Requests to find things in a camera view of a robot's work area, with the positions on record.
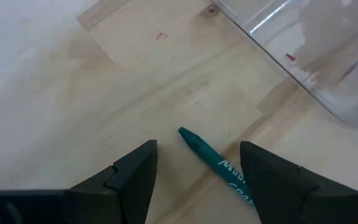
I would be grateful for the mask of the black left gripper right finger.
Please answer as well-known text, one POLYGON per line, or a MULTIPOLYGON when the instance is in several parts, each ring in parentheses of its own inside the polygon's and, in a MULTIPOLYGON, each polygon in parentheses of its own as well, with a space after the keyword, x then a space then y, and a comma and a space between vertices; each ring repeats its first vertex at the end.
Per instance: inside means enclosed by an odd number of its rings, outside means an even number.
POLYGON ((358 191, 249 141, 242 173, 262 224, 358 224, 358 191))

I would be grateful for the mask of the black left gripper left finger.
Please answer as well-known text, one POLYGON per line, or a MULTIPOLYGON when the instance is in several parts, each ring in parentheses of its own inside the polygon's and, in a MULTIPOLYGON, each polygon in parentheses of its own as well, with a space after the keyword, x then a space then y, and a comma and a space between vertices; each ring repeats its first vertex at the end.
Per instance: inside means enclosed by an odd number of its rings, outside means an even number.
POLYGON ((148 140, 69 189, 0 190, 0 224, 145 224, 157 161, 148 140))

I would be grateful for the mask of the green crayon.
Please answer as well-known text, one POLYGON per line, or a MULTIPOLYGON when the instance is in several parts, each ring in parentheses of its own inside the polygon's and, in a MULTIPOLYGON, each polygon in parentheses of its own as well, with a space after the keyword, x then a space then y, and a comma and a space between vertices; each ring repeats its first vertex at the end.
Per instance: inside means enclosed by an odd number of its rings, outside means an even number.
POLYGON ((216 152, 207 142, 201 139, 192 131, 180 127, 178 132, 188 147, 212 170, 220 176, 228 186, 237 192, 251 207, 255 207, 251 199, 250 192, 246 186, 246 181, 241 172, 216 152))

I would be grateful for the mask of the clear plastic bin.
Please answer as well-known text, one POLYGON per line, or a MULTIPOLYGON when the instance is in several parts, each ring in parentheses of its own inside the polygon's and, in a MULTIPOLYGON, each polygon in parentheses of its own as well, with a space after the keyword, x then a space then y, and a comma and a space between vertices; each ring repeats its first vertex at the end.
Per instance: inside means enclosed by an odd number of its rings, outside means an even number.
POLYGON ((332 115, 358 126, 358 0, 212 2, 332 115))

